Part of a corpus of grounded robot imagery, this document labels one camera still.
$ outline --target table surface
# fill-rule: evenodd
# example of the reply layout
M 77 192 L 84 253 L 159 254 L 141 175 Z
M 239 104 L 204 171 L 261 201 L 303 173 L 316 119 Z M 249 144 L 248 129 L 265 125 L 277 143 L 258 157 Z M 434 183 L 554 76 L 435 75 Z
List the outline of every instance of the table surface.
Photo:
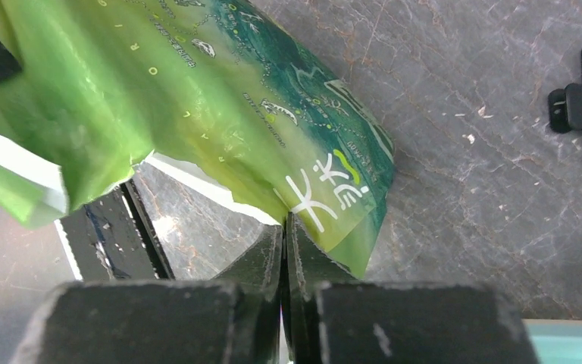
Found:
M 48 291 L 74 279 L 53 224 L 29 231 L 0 207 L 0 363 L 8 362 Z
M 524 316 L 582 319 L 582 133 L 547 127 L 580 82 L 582 1 L 254 0 L 393 136 L 367 278 L 485 281 Z M 261 225 L 149 165 L 136 177 L 178 278 L 210 278 Z

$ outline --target dark stone surface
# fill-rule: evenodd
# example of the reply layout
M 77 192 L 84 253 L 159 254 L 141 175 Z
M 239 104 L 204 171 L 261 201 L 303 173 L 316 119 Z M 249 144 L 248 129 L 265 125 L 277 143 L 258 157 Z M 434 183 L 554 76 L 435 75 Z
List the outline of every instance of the dark stone surface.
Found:
M 254 3 L 394 137 L 369 279 L 485 281 L 527 318 L 582 319 L 582 134 L 552 133 L 546 111 L 580 81 L 582 1 Z M 252 219 L 149 169 L 139 188 L 176 275 L 210 277 L 255 241 Z

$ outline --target teal object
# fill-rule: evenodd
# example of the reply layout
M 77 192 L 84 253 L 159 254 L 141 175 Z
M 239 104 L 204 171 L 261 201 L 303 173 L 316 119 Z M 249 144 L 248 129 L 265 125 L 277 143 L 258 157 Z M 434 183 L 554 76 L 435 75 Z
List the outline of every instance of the teal object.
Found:
M 525 324 L 542 364 L 582 363 L 582 322 L 527 320 Z

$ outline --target white chinese characters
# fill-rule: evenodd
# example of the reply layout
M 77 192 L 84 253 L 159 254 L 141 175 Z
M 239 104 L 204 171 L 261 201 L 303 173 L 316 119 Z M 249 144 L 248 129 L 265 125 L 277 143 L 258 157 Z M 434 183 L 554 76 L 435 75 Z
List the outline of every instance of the white chinese characters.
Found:
M 340 151 L 334 152 L 336 152 L 336 154 L 339 154 L 339 157 L 342 156 Z M 348 170 L 351 169 L 351 167 L 348 164 L 346 164 L 346 167 Z M 349 175 L 341 171 L 333 170 L 333 156 L 331 155 L 331 153 L 327 154 L 326 163 L 323 164 L 320 160 L 317 160 L 316 164 L 313 166 L 313 171 L 320 173 L 319 176 L 320 182 L 325 182 L 328 180 L 334 186 L 333 194 L 340 202 L 340 208 L 342 210 L 346 210 L 347 208 L 352 207 L 352 204 L 356 203 L 358 199 L 361 199 L 363 194 L 369 192 L 369 187 L 367 186 L 363 186 L 360 189 L 358 189 L 352 186 L 351 184 L 340 183 L 343 181 L 339 179 L 349 181 Z M 293 181 L 293 179 L 290 176 L 286 176 L 286 182 L 289 184 L 289 186 L 291 186 L 291 189 L 300 200 L 300 203 L 293 207 L 291 209 L 291 212 L 298 213 L 301 211 L 306 211 L 309 214 L 309 216 L 311 216 L 311 219 L 315 223 L 315 226 L 318 228 L 318 230 L 321 233 L 323 233 L 324 226 L 322 225 L 320 219 L 316 215 L 314 208 L 324 210 L 326 213 L 331 215 L 331 217 L 333 217 L 336 220 L 338 219 L 338 215 L 335 213 L 334 210 L 332 210 L 332 208 L 325 205 L 324 203 L 314 201 L 311 199 L 312 191 L 309 178 L 304 169 L 300 169 L 300 173 L 302 173 L 302 179 L 305 182 L 306 190 L 305 193 L 301 192 L 301 190 L 298 188 L 298 185 Z M 359 182 L 357 175 L 354 177 L 354 180 L 356 183 Z

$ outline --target green plastic bag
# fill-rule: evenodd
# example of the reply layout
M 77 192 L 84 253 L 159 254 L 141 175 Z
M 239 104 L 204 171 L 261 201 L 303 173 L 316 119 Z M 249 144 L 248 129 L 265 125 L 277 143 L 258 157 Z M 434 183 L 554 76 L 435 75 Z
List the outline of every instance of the green plastic bag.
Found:
M 364 274 L 393 144 L 248 2 L 0 0 L 0 40 L 23 68 L 0 83 L 0 204 L 22 223 L 78 209 L 146 160 L 263 222 L 298 213 Z

